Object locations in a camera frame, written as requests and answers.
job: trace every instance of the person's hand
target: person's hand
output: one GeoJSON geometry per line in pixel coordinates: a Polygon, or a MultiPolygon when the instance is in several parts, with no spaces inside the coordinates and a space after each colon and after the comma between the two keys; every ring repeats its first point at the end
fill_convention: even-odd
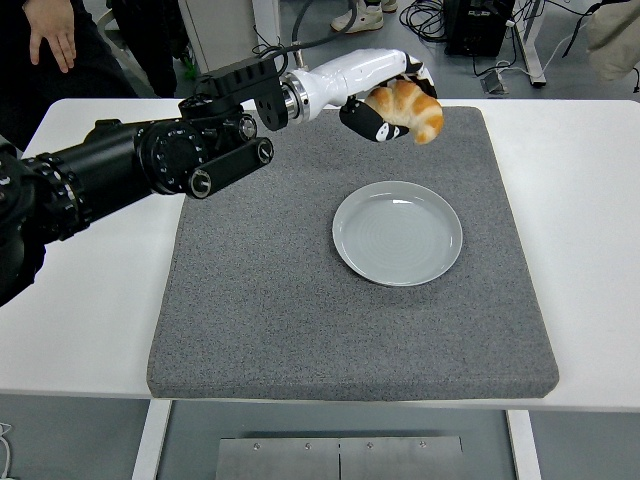
{"type": "Polygon", "coordinates": [[[67,73],[76,58],[73,7],[69,0],[27,0],[22,8],[31,25],[31,63],[40,62],[40,44],[46,39],[60,71],[67,73]]]}

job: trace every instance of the ceramic plate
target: ceramic plate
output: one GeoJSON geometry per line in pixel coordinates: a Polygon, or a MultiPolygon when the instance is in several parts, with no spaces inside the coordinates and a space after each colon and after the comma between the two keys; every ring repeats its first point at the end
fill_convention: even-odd
{"type": "Polygon", "coordinates": [[[411,286],[445,273],[462,248],[462,226],[440,195],[407,182],[379,182],[349,195],[333,219],[342,259],[372,282],[411,286]]]}

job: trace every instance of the gray felt pad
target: gray felt pad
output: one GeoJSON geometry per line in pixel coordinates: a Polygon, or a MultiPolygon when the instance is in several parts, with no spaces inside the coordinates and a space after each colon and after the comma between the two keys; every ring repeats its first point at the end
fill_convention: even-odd
{"type": "Polygon", "coordinates": [[[156,397],[534,398],[558,369],[479,110],[438,138],[375,144],[337,111],[279,132],[273,162],[185,201],[148,365],[156,397]],[[354,273],[333,216],[358,188],[423,185],[464,232],[453,267],[417,287],[354,273]]]}

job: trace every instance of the bread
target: bread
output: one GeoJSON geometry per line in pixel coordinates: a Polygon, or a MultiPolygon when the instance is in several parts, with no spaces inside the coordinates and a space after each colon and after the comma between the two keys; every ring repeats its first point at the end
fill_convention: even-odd
{"type": "Polygon", "coordinates": [[[444,125],[438,101],[408,80],[396,80],[391,87],[378,87],[364,102],[385,122],[407,127],[419,145],[436,138],[444,125]]]}

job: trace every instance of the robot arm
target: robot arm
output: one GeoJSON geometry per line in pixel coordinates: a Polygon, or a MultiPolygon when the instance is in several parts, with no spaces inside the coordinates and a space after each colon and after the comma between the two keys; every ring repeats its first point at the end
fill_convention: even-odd
{"type": "Polygon", "coordinates": [[[203,199],[269,164],[273,145],[242,102],[254,99],[273,131],[344,105],[343,122],[363,134],[383,121],[372,109],[361,115],[369,107],[354,108],[356,94],[398,75],[435,96],[426,68],[398,50],[359,50],[282,81],[272,58],[254,58],[205,75],[201,93],[180,103],[181,118],[101,120],[80,145],[35,158],[0,146],[0,306],[33,283],[45,244],[152,193],[203,199]]]}
{"type": "Polygon", "coordinates": [[[307,122],[326,105],[342,106],[342,123],[368,140],[381,142],[405,135],[409,131],[406,127],[389,124],[356,98],[399,76],[437,98],[431,74],[422,62],[400,50],[356,50],[311,72],[294,70],[284,77],[289,118],[296,123],[307,122]]]}
{"type": "Polygon", "coordinates": [[[427,68],[400,50],[356,50],[310,72],[294,70],[284,77],[283,84],[295,98],[293,119],[306,122],[326,105],[346,105],[349,98],[399,75],[406,75],[427,94],[436,96],[427,68]]]}

